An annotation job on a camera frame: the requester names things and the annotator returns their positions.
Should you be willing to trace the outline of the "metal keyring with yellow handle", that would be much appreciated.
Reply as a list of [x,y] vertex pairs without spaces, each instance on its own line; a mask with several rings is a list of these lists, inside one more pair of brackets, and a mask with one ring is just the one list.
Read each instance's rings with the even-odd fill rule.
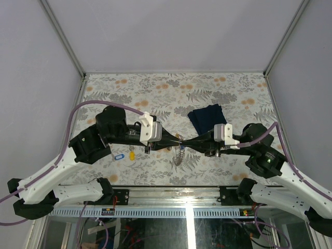
[[185,146],[180,145],[179,147],[175,148],[175,156],[173,157],[173,163],[175,166],[179,166],[184,158],[185,155]]

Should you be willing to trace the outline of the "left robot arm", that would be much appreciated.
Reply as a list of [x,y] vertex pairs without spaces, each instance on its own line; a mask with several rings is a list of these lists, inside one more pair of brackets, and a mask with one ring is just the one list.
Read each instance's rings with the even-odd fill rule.
[[143,146],[151,151],[177,146],[179,138],[166,131],[149,113],[129,125],[123,108],[108,106],[96,116],[95,124],[70,140],[58,158],[30,177],[13,178],[7,183],[9,192],[18,197],[13,204],[15,214],[34,220],[63,205],[112,204],[115,194],[107,178],[98,177],[81,185],[61,184],[84,167],[110,155],[111,144]]

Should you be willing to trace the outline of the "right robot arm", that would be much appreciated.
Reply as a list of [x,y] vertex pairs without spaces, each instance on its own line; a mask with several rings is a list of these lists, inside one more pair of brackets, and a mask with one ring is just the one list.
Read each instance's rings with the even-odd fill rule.
[[211,131],[182,141],[182,145],[207,156],[248,156],[245,165],[251,172],[285,187],[290,193],[272,190],[246,178],[236,193],[241,204],[253,201],[274,206],[308,222],[315,231],[331,237],[331,191],[296,168],[286,151],[280,153],[271,147],[274,137],[270,132],[278,128],[277,122],[270,128],[261,123],[250,123],[243,128],[241,135],[234,135],[231,124],[216,124]]

